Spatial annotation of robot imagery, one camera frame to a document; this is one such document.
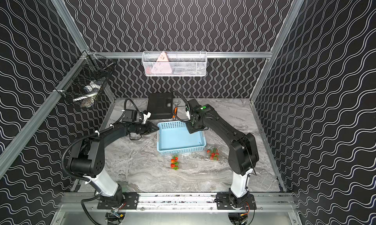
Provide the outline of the light blue plastic basket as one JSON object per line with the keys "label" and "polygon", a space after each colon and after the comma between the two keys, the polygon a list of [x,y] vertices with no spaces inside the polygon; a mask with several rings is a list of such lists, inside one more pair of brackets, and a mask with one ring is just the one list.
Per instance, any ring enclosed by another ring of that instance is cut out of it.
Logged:
{"label": "light blue plastic basket", "polygon": [[202,131],[190,134],[181,121],[160,122],[157,127],[157,151],[162,155],[199,152],[207,145]]}

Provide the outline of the clear plastic clamshell container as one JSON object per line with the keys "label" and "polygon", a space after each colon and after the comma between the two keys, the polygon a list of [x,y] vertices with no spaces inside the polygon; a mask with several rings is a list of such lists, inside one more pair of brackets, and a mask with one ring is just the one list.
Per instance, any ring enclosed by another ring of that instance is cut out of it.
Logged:
{"label": "clear plastic clamshell container", "polygon": [[205,160],[223,164],[227,162],[227,155],[221,146],[208,145],[205,149]]}

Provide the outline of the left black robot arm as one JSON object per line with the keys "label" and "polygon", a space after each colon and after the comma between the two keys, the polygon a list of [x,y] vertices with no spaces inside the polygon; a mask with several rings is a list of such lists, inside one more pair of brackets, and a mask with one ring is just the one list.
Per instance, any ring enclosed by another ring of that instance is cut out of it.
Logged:
{"label": "left black robot arm", "polygon": [[95,190],[95,199],[123,204],[121,186],[105,171],[105,148],[116,140],[136,134],[140,137],[159,128],[148,121],[149,112],[141,112],[130,98],[125,99],[122,114],[108,128],[74,140],[61,158],[62,170],[69,177],[84,181]]}

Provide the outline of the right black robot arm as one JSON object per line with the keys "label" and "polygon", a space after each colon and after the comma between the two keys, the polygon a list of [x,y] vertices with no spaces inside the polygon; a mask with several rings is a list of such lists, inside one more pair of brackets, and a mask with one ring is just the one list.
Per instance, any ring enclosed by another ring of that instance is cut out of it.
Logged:
{"label": "right black robot arm", "polygon": [[259,161],[256,139],[253,134],[245,134],[224,120],[209,104],[200,105],[196,99],[187,100],[181,93],[172,93],[185,103],[188,119],[181,120],[186,124],[190,134],[204,129],[211,129],[228,146],[228,163],[233,171],[233,181],[229,189],[229,199],[232,205],[246,201],[248,191],[248,176],[254,171]]}

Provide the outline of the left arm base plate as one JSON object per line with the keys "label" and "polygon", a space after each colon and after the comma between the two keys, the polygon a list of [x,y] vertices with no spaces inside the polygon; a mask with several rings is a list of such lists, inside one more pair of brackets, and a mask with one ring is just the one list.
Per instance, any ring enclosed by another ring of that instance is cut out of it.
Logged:
{"label": "left arm base plate", "polygon": [[97,209],[112,209],[112,208],[121,208],[125,210],[136,210],[138,206],[140,195],[135,192],[122,193],[120,195],[114,195],[112,197],[100,196]]}

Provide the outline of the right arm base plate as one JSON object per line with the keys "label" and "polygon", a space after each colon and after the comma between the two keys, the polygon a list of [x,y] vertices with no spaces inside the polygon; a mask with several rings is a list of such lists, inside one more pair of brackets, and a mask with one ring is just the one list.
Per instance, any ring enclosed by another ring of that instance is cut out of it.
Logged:
{"label": "right arm base plate", "polygon": [[256,210],[254,195],[247,193],[241,198],[237,198],[232,193],[217,193],[214,200],[218,210]]}

